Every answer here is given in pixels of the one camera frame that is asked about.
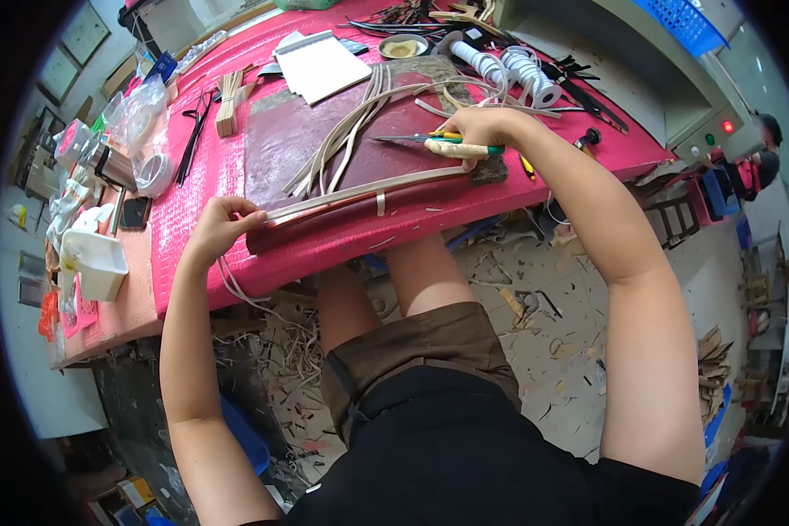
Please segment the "box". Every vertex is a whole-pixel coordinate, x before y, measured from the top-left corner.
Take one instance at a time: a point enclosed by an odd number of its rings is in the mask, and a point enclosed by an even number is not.
[[[146,480],[142,476],[133,476],[117,483],[123,497],[132,505],[137,508],[143,508],[146,504],[155,500],[155,495],[146,484]]]

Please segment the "black shirt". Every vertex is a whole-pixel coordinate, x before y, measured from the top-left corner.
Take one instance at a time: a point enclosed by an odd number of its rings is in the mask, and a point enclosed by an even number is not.
[[[760,170],[758,176],[760,178],[760,188],[765,188],[778,175],[780,171],[780,156],[768,149],[760,152]]]
[[[684,524],[699,488],[550,444],[494,384],[421,366],[360,406],[370,423],[288,524]]]

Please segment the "brown shorts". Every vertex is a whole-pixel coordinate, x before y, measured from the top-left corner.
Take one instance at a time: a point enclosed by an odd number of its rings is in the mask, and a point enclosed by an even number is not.
[[[454,303],[393,321],[331,352],[336,353],[354,384],[357,404],[395,374],[416,365],[431,365],[471,373],[500,386],[520,411],[517,379],[480,303]],[[339,438],[347,444],[350,393],[329,362],[322,371],[321,394]]]

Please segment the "plastic bag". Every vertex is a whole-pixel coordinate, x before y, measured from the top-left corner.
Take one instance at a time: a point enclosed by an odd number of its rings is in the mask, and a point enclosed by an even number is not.
[[[48,292],[41,301],[41,319],[38,321],[38,334],[53,342],[53,327],[58,323],[59,295]]]
[[[126,149],[129,157],[146,155],[143,151],[149,138],[157,135],[158,119],[162,119],[166,127],[168,100],[167,87],[159,76],[153,75],[122,102],[114,104],[110,111],[106,108],[108,132]]]

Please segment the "white plastic container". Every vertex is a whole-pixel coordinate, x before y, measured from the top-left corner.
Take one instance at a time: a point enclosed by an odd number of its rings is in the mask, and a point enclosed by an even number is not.
[[[126,252],[118,239],[69,228],[61,237],[60,256],[66,283],[79,273],[84,300],[117,299],[123,278],[128,274]]]
[[[78,119],[70,123],[53,139],[56,141],[55,160],[70,172],[77,161],[84,143],[91,138],[91,129]]]

